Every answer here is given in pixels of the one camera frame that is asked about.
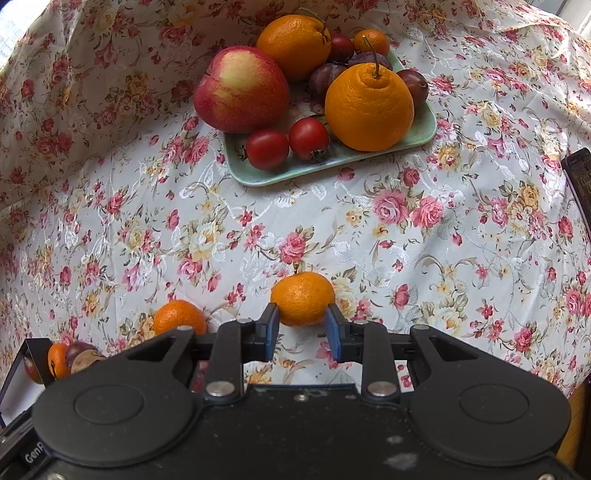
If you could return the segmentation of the purple plum at back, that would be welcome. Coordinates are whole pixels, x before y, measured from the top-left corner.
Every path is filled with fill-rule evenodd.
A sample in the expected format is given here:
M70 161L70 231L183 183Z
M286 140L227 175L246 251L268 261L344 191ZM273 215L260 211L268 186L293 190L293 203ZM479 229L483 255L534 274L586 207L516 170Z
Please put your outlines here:
M348 66L353 67L363 63L375 64L376 62L391 71L394 70L392 62L385 55L373 52L356 53L349 59Z

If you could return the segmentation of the small orange tangerine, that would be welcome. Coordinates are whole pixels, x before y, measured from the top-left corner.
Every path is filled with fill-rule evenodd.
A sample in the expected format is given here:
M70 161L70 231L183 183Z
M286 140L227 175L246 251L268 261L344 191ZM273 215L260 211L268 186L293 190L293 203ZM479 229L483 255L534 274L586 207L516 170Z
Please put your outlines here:
M207 331L204 314L193 304L184 300L171 300L161 306L153 316L153 331L156 335L171 329L189 326L197 335Z

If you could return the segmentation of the red tomato behind orange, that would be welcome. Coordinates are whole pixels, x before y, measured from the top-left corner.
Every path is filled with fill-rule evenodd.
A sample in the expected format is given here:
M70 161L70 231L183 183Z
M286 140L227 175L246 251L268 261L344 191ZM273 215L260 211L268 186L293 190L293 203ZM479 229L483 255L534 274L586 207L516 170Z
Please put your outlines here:
M356 53L353 41L344 34L332 34L329 62L346 64Z

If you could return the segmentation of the small tangerine on tray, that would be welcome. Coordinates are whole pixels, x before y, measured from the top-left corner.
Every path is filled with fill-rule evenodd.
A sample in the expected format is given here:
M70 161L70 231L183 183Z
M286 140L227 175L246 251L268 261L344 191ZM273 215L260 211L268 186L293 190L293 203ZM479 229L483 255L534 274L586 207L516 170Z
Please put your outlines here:
M376 29L365 29L356 33L353 37L353 46L355 46L356 52L360 53L375 51L387 56L390 52L388 37Z

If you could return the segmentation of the left red cherry tomato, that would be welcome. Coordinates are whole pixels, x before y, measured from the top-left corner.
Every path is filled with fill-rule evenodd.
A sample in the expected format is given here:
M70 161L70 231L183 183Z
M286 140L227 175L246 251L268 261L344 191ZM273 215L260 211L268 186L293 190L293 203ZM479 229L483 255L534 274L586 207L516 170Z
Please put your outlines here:
M287 160L290 143L279 130L262 129L247 137L245 152L252 167L270 171L279 168Z

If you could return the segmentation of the dark plum right side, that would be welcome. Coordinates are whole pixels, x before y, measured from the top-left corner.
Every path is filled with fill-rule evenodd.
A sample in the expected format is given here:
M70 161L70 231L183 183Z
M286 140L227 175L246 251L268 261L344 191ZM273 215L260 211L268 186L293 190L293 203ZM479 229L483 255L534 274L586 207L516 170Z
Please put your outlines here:
M418 71L404 69L397 72L408 87L413 97L415 108L422 106L429 96L429 83L426 78Z

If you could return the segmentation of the dark red plum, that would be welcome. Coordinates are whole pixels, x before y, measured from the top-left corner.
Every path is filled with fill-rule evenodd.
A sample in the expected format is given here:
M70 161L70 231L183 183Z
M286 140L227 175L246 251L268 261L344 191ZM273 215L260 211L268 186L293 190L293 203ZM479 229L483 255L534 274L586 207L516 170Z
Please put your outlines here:
M82 371L94 363L105 359L106 357L93 345L81 341L71 343L65 352L66 366L71 374Z

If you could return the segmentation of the light green tray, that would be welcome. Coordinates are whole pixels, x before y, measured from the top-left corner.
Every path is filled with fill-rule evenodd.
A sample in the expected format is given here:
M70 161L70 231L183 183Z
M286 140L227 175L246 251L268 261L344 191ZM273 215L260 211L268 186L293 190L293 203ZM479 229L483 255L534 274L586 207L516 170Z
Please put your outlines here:
M277 129L288 133L290 127L303 118L314 117L325 122L324 103L311 98L308 82L295 85L290 89L290 109ZM415 109L415 119L404 138L383 154L398 153L428 144L435 137L437 121L430 106L425 103ZM249 187L264 187L281 181L320 172L332 167L376 157L376 152L360 152L342 144L334 135L329 137L329 150L320 161L305 161L291 153L279 168L263 171L252 167L246 157L245 142L247 137L240 134L221 134L221 144L228 164L229 173L238 183Z

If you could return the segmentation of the red yellow apple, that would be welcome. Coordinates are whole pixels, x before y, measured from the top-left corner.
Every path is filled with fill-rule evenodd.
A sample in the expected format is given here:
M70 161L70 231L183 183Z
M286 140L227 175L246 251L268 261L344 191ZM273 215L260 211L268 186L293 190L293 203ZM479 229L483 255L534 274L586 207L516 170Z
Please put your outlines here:
M246 134L276 125L287 114L290 86L279 65L256 48L219 51L193 94L197 116L209 126Z

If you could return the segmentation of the round orange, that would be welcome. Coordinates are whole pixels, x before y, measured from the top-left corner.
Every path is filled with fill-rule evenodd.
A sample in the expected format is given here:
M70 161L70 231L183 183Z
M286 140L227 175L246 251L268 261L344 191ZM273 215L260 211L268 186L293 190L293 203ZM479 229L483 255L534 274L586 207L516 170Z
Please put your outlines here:
M332 37L322 20L290 14L267 25L257 38L256 48L276 61L288 81L298 82L325 64Z

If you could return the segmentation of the black phone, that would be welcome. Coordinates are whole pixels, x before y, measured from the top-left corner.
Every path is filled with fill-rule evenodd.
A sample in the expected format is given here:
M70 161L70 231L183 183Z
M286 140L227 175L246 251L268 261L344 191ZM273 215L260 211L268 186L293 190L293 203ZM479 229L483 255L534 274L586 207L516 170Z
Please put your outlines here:
M586 230L591 224L591 153L582 148L561 161L575 201L581 211Z

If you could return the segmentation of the bumpy orange with stem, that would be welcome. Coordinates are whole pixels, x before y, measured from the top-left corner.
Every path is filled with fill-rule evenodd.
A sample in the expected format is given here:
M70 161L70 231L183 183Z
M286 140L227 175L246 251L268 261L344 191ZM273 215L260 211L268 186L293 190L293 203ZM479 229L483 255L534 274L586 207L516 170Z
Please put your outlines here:
M332 81L325 95L325 120L332 134L356 151L391 149L415 119L414 100L404 80L379 62L350 66Z

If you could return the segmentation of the right red cherry tomato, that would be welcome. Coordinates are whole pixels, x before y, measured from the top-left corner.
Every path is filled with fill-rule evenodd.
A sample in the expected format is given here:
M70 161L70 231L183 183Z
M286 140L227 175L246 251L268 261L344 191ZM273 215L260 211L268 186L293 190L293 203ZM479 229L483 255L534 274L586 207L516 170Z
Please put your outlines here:
M329 150L329 133L317 118L303 118L288 132L290 149L294 156L305 161L320 161Z

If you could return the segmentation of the floral tablecloth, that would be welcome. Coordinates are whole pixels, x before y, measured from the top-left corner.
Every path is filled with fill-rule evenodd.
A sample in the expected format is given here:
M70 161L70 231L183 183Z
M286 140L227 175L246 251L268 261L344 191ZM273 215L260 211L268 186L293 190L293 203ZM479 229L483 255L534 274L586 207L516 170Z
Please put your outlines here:
M276 186L231 178L192 106L296 1L52 1L1 60L1 365L29 336L108 354L182 298L211 327L276 281L424 322L566 393L590 373L590 241L560 162L590 143L590 44L523 1L311 1L430 85L426 146Z

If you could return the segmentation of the red cherry tomato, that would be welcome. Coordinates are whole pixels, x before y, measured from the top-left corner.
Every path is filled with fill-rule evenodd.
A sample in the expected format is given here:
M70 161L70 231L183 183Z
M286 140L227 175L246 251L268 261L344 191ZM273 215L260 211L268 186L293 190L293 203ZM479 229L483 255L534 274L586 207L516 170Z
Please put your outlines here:
M305 161L320 161L329 150L329 133L317 118L303 118L288 132L290 149L294 156Z
M27 377L34 383L43 385L43 380L37 369L36 363L29 354L23 356L24 370Z
M279 168L287 160L290 143L279 130L262 129L247 137L245 152L252 167L270 171Z

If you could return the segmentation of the purple plum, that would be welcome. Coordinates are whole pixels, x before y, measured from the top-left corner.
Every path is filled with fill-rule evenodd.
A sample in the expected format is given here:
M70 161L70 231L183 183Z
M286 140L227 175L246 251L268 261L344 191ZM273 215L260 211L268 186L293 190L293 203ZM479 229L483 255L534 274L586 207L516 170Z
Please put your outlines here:
M320 103L325 102L325 95L328 92L329 86L346 71L344 65L335 63L325 63L321 67L318 67L314 73L311 74L310 80L308 80L308 93L311 98Z
M391 71L394 70L392 62L385 55L373 52L356 53L349 59L348 66L353 67L363 63L375 64L376 62Z

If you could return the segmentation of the black box white inside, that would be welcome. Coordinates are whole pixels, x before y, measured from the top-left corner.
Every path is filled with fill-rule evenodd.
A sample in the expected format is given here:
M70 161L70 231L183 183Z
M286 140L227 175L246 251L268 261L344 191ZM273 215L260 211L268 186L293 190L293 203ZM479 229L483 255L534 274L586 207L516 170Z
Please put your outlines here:
M54 378L47 355L52 345L48 338L25 339L19 348L1 388L1 427L8 426L19 414L32 406ZM36 363L43 385L32 382L26 375L23 356L29 354Z

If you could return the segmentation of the small orange mandarin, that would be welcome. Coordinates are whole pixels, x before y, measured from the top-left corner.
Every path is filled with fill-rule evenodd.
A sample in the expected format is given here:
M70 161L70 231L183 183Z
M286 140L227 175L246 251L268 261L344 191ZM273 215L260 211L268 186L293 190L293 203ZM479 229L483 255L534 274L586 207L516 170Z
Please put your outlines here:
M55 379L62 379L70 374L70 369L66 362L66 351L67 346L63 343L53 343L48 350L48 367Z

